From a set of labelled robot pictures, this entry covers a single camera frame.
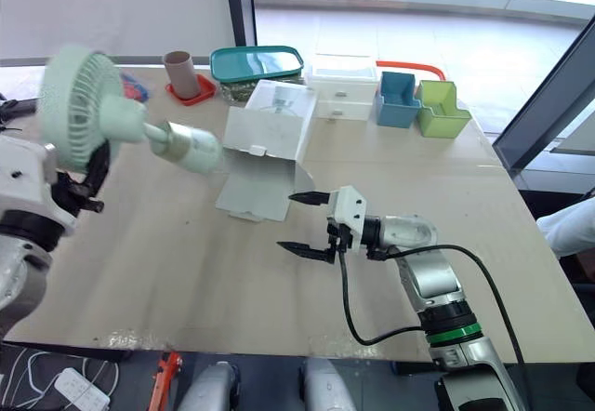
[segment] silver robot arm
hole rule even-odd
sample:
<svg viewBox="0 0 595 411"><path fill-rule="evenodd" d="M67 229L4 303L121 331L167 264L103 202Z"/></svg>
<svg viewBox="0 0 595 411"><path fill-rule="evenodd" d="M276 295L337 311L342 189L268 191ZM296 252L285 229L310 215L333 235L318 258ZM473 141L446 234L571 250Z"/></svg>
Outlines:
<svg viewBox="0 0 595 411"><path fill-rule="evenodd" d="M30 314L46 292L50 252L72 234L81 209L100 212L92 200L109 168L110 147L99 146L82 182L56 169L56 150L0 136L0 340Z"/></svg>
<svg viewBox="0 0 595 411"><path fill-rule="evenodd" d="M366 216L366 201L353 187L290 196L328 204L329 248L278 243L292 253L334 263L336 253L367 248L369 259L386 260L404 250L436 245L435 227L419 216ZM440 250L398 258L403 288L430 345L430 357L446 374L436 384L441 410L524 411L525 407L496 350L466 301L463 288Z"/></svg>

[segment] wooden table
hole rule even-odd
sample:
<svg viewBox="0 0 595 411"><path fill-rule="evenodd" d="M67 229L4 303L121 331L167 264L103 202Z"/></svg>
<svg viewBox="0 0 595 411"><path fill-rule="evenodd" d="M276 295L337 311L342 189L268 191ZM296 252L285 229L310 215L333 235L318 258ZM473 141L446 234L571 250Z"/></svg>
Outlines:
<svg viewBox="0 0 595 411"><path fill-rule="evenodd" d="M129 69L153 88L150 119L222 137L228 107L193 107L162 89L163 69ZM418 213L441 243L476 252L493 275L528 362L595 360L595 332L558 261L475 122L451 139L410 129L317 119L304 167L318 190L352 184L369 213ZM73 346L364 357L428 361L421 333L372 347L351 337L338 265L299 259L275 244L324 247L324 208L291 205L285 222L253 223L215 209L226 179L187 173L125 145L101 193L54 253L41 306L8 339ZM505 362L509 337L472 262L448 253L469 303ZM396 264L348 256L351 302L370 338L417 323Z"/></svg>

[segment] blue pen holder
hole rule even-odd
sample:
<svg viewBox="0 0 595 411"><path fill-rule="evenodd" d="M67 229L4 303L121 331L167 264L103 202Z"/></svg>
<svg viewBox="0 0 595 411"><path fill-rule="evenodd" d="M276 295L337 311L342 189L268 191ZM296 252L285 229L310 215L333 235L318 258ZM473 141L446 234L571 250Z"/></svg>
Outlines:
<svg viewBox="0 0 595 411"><path fill-rule="evenodd" d="M379 126L408 128L421 109L413 97L416 78L410 73L382 72L380 89L376 93Z"/></svg>

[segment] white sleeve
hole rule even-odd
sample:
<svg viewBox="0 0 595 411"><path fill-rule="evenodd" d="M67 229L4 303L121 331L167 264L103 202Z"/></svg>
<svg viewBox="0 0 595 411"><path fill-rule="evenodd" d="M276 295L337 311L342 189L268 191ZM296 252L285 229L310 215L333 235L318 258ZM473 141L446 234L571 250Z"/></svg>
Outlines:
<svg viewBox="0 0 595 411"><path fill-rule="evenodd" d="M595 247L595 198L539 218L537 226L558 258Z"/></svg>

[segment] green ring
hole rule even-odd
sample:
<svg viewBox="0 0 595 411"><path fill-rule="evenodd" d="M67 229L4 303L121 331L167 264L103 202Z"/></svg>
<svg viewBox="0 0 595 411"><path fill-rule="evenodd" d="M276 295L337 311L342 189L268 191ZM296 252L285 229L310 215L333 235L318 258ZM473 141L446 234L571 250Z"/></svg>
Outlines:
<svg viewBox="0 0 595 411"><path fill-rule="evenodd" d="M481 331L482 327L480 324L475 323L473 325L466 325L465 327L461 327L459 329L441 332L440 334L426 335L426 340L429 344L444 343L445 341L449 341L451 339L466 337L467 335L477 334Z"/></svg>

